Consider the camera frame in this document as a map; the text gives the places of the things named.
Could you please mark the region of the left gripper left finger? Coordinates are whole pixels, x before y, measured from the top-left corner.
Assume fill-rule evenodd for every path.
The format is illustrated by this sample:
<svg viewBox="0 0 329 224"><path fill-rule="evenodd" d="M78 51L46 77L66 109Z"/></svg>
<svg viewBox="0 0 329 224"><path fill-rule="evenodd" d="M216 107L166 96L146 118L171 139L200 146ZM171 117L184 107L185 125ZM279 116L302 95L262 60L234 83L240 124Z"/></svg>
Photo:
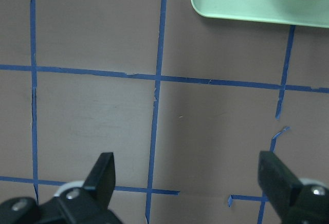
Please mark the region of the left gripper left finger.
<svg viewBox="0 0 329 224"><path fill-rule="evenodd" d="M116 183L114 154L101 153L82 182L62 185L42 205L31 197L1 203L1 223L120 223L108 209Z"/></svg>

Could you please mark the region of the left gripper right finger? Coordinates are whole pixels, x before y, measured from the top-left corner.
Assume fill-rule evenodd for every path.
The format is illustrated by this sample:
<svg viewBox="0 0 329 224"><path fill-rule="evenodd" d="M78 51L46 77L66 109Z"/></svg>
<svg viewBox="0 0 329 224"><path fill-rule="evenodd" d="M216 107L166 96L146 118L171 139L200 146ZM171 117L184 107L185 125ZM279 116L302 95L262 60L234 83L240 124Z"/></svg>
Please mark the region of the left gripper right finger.
<svg viewBox="0 0 329 224"><path fill-rule="evenodd" d="M258 184L281 223L328 223L328 186L298 178L271 151L261 151Z"/></svg>

